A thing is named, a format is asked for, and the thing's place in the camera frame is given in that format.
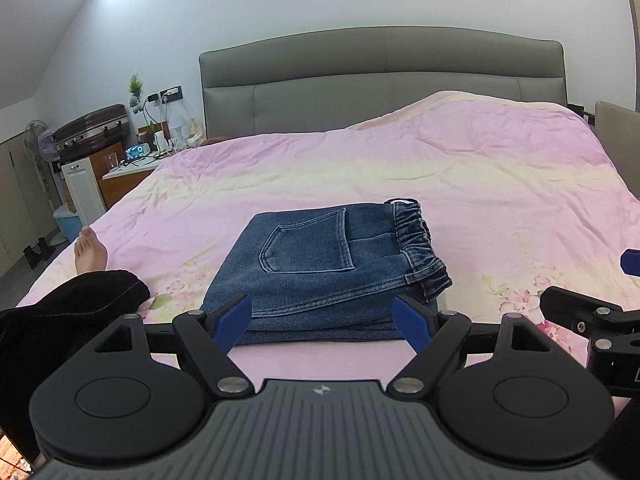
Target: boot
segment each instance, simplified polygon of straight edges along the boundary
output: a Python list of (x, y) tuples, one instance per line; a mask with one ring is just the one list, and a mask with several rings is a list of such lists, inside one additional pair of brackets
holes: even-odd
[(31, 246), (25, 247), (23, 253), (27, 257), (27, 263), (29, 264), (31, 269), (35, 269), (36, 266), (40, 263), (42, 256), (34, 251)]
[(56, 252), (55, 248), (47, 244), (47, 240), (44, 237), (38, 238), (38, 247), (40, 248), (40, 254), (45, 261), (47, 261), (53, 253)]

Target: pink floral bedspread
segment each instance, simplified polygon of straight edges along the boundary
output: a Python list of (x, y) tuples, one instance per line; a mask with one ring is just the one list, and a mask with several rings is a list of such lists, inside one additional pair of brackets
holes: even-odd
[[(565, 108), (440, 92), (328, 133), (272, 134), (179, 153), (100, 218), (110, 269), (135, 272), (153, 299), (140, 313), (167, 322), (200, 306), (257, 213), (411, 197), (422, 204), (453, 286), (440, 308), (479, 322), (521, 312), (581, 362), (583, 339), (546, 323), (549, 285), (640, 306), (640, 279), (620, 254), (640, 248), (640, 202), (589, 127)], [(65, 250), (35, 283), (30, 304), (74, 275)], [(412, 357), (403, 341), (235, 348), (264, 378), (386, 383)]]

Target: bed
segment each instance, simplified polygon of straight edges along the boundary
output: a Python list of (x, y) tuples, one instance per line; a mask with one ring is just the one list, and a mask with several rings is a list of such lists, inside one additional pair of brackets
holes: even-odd
[[(581, 362), (585, 342), (546, 322), (559, 285), (633, 308), (640, 203), (566, 105), (562, 46), (439, 27), (374, 27), (275, 38), (200, 56), (209, 137), (100, 218), (109, 269), (135, 272), (146, 322), (199, 307), (254, 214), (412, 197), (454, 285), (441, 309), (478, 322), (521, 312)], [(70, 279), (65, 250), (30, 304)], [(383, 384), (414, 355), (404, 341), (236, 347), (264, 378)]]

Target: jeans pocket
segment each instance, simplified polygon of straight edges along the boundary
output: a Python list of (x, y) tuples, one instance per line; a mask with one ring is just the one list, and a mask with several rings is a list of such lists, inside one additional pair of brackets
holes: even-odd
[(260, 251), (266, 272), (305, 274), (353, 270), (344, 232), (346, 209), (273, 230)]

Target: wall outlet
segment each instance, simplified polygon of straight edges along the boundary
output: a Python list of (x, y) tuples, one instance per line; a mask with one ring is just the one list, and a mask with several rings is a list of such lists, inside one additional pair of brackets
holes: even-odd
[(163, 103), (171, 103), (182, 99), (182, 87), (175, 86), (160, 92), (160, 101)]

